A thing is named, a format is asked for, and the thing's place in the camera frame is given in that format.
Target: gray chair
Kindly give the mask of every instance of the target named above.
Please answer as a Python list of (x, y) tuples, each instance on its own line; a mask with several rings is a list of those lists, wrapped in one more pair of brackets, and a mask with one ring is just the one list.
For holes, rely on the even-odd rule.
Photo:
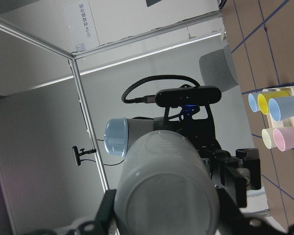
[(238, 85), (229, 45), (201, 56), (199, 68), (205, 86), (216, 86), (225, 92)]

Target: plastic cup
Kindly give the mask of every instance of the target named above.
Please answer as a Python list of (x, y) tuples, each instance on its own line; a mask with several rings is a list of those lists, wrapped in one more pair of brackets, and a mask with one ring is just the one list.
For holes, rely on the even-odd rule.
[(263, 129), (261, 135), (263, 137), (264, 144), (267, 148), (276, 147), (276, 143), (273, 138), (274, 128)]
[(271, 98), (269, 111), (275, 121), (281, 121), (294, 116), (294, 96)]
[(275, 128), (273, 138), (281, 151), (294, 148), (294, 126)]
[(249, 106), (250, 106), (251, 110), (253, 112), (257, 112), (260, 110), (259, 105), (258, 105), (258, 95), (259, 94), (268, 93), (268, 92), (272, 92), (272, 91), (275, 91), (275, 90), (268, 90), (267, 92), (256, 92), (256, 93), (248, 94), (248, 102), (249, 102)]
[(284, 97), (289, 96), (289, 93), (286, 91), (277, 91), (277, 92), (267, 92), (267, 93), (261, 93), (258, 95), (258, 105), (260, 108), (260, 111), (267, 115), (269, 113), (269, 100), (272, 98), (278, 98), (278, 97)]

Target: aluminum frame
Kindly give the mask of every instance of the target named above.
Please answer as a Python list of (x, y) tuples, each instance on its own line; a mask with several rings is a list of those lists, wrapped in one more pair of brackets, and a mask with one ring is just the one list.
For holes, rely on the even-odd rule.
[(195, 24), (199, 24), (205, 21), (209, 21), (212, 19), (216, 19), (216, 18), (220, 18), (222, 17), (222, 13), (221, 11), (214, 11), (214, 12), (209, 12), (207, 14), (201, 15), (201, 16), (197, 16), (194, 18), (190, 18), (184, 21), (180, 21), (162, 28), (158, 28), (158, 29), (154, 29), (152, 31), (143, 33), (143, 34), (139, 34), (136, 36), (132, 36), (132, 37), (128, 37), (113, 43), (108, 43), (106, 45), (102, 45), (99, 46), (95, 49), (92, 50), (88, 50), (88, 51), (84, 51), (78, 54), (72, 54), (42, 38), (39, 38), (35, 35), (32, 35), (24, 30), (22, 30), (21, 28), (17, 27), (16, 25), (11, 24), (10, 22), (2, 19), (0, 17), (0, 30), (8, 33), (14, 37), (17, 37), (23, 41), (26, 41), (28, 43), (31, 43), (35, 46), (38, 46), (40, 48), (43, 48), (45, 50), (51, 51), (53, 53), (56, 53), (58, 55), (63, 56), (64, 58), (69, 60), (70, 66), (72, 68), (72, 74), (75, 80), (75, 84), (76, 84), (76, 89), (80, 98), (80, 103), (82, 106), (82, 111), (84, 113), (85, 116), (85, 122), (86, 122), (86, 126), (89, 130), (89, 136), (92, 142), (92, 146), (94, 148), (96, 148), (97, 153), (95, 153), (95, 159), (97, 162), (97, 169), (98, 169), (98, 173), (100, 176), (100, 180), (101, 180), (101, 184), (102, 184), (102, 188), (103, 191), (105, 192), (106, 190), (109, 189), (109, 184), (107, 181), (107, 177), (106, 177), (106, 173), (105, 173), (105, 169), (104, 169), (104, 165), (102, 162), (102, 158), (101, 158), (101, 154), (100, 154), (100, 149), (98, 147), (98, 142), (97, 142), (97, 138), (96, 138), (96, 133), (95, 133), (95, 129), (94, 129), (94, 125), (91, 119), (91, 115), (90, 115), (90, 111), (87, 105), (87, 99), (85, 96), (85, 92), (83, 89), (83, 85), (82, 85), (82, 81), (80, 78), (80, 72), (78, 69), (78, 64), (77, 64), (77, 60), (78, 59), (82, 59), (86, 56), (90, 56), (96, 53), (100, 53), (106, 50), (110, 50), (110, 49), (114, 49), (117, 47), (121, 47), (124, 45), (128, 45), (130, 43), (134, 43), (134, 42), (139, 42), (141, 40), (147, 39), (147, 38), (151, 38), (154, 36), (158, 36), (164, 33), (168, 33), (168, 32), (172, 32), (181, 28), (185, 28), (191, 25), (195, 25)]

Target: tray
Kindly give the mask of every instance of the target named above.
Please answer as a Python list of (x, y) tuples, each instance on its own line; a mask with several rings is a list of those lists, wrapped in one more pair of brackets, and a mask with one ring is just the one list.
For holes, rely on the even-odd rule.
[[(270, 88), (270, 89), (263, 89), (263, 92), (267, 91), (286, 91), (289, 95), (294, 95), (294, 86), (292, 87), (278, 87), (278, 88)], [(294, 116), (290, 117), (285, 120), (275, 121), (271, 114), (267, 114), (268, 123), (270, 128), (279, 128), (279, 127), (287, 127), (287, 126), (294, 126)]]

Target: white label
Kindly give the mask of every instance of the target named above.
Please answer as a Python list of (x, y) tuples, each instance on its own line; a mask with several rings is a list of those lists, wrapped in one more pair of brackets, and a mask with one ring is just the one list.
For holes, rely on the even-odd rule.
[(64, 16), (74, 51), (90, 50), (99, 46), (89, 1), (79, 0), (63, 6)]

